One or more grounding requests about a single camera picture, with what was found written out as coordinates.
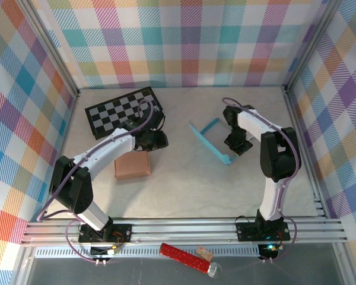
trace colorful plaid wall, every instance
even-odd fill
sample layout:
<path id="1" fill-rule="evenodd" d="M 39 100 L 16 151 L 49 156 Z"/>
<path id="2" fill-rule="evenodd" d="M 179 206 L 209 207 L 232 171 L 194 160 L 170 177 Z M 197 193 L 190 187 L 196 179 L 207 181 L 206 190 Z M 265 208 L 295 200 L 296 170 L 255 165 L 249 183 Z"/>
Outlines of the colorful plaid wall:
<path id="1" fill-rule="evenodd" d="M 280 86 L 327 0 L 33 2 L 81 87 L 124 88 Z"/>
<path id="2" fill-rule="evenodd" d="M 48 189 L 71 104 L 15 0 L 0 0 L 0 284 Z"/>
<path id="3" fill-rule="evenodd" d="M 294 92 L 320 186 L 356 260 L 356 0 L 344 0 Z"/>

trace checkerboard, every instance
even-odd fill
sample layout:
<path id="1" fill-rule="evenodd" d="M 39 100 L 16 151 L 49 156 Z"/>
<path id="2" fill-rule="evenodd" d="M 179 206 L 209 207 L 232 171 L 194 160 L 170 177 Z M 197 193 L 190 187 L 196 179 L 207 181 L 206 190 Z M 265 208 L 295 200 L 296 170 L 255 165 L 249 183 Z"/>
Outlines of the checkerboard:
<path id="1" fill-rule="evenodd" d="M 152 102 L 155 110 L 163 110 L 151 87 L 145 87 L 86 108 L 85 112 L 95 138 L 97 140 L 104 138 L 122 122 L 138 118 L 138 105 L 142 99 Z M 144 103 L 140 109 L 144 111 L 147 108 L 148 105 Z"/>

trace cardboard box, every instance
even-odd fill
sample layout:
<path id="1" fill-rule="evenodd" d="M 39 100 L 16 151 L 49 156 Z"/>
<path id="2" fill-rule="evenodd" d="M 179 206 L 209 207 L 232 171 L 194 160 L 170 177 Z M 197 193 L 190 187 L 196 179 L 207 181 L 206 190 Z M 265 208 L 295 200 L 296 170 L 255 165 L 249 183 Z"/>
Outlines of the cardboard box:
<path id="1" fill-rule="evenodd" d="M 115 178 L 117 180 L 137 178 L 152 174 L 149 153 L 133 151 L 123 154 L 115 160 Z"/>

